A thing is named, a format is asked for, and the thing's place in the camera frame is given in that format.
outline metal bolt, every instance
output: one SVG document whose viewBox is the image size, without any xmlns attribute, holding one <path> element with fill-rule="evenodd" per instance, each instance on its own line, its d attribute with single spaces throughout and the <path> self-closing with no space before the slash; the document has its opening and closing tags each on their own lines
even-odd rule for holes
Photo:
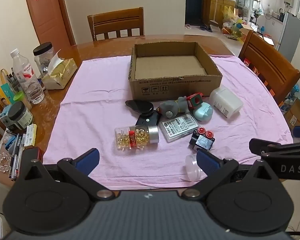
<svg viewBox="0 0 300 240">
<path fill-rule="evenodd" d="M 198 197 L 200 195 L 200 191 L 194 188 L 186 189 L 184 194 L 187 197 Z"/>
<path fill-rule="evenodd" d="M 108 189 L 102 189 L 97 192 L 97 196 L 101 198 L 110 198 L 112 196 L 112 191 Z"/>
</svg>

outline silver bottle cap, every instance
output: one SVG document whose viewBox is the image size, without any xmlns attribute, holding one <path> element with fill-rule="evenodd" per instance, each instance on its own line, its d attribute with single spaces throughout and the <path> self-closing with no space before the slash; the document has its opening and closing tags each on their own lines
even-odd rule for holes
<svg viewBox="0 0 300 240">
<path fill-rule="evenodd" d="M 149 139 L 150 143 L 158 143 L 159 142 L 159 130 L 156 125 L 148 126 L 149 129 Z"/>
</svg>

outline brown door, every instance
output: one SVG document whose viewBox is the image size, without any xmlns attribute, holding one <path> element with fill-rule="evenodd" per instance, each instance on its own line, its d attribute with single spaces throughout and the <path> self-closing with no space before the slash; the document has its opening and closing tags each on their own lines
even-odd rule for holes
<svg viewBox="0 0 300 240">
<path fill-rule="evenodd" d="M 52 42 L 54 50 L 70 46 L 58 0 L 26 0 L 40 44 Z"/>
</svg>

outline wooden table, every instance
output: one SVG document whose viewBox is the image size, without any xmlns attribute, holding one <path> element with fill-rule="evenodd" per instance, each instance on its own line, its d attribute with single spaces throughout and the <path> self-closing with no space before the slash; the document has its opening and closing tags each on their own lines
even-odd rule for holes
<svg viewBox="0 0 300 240">
<path fill-rule="evenodd" d="M 210 55 L 233 56 L 231 51 L 218 38 L 195 35 L 148 35 L 94 41 L 63 49 L 58 55 L 65 59 L 73 58 L 77 66 L 80 67 L 84 60 L 131 55 L 134 44 L 156 41 L 196 41 Z M 44 100 L 34 105 L 31 110 L 34 116 L 34 123 L 38 126 L 35 145 L 43 152 L 47 150 L 52 128 L 60 109 L 60 103 L 64 99 L 72 80 L 73 77 L 63 90 L 46 91 Z M 12 187 L 14 182 L 8 178 L 7 173 L 0 172 L 0 183 Z"/>
</svg>

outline red label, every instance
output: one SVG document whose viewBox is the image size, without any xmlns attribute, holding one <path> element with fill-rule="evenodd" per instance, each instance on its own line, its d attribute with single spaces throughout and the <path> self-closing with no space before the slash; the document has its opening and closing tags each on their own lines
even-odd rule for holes
<svg viewBox="0 0 300 240">
<path fill-rule="evenodd" d="M 137 147 L 136 134 L 134 131 L 129 131 L 130 146 Z"/>
</svg>

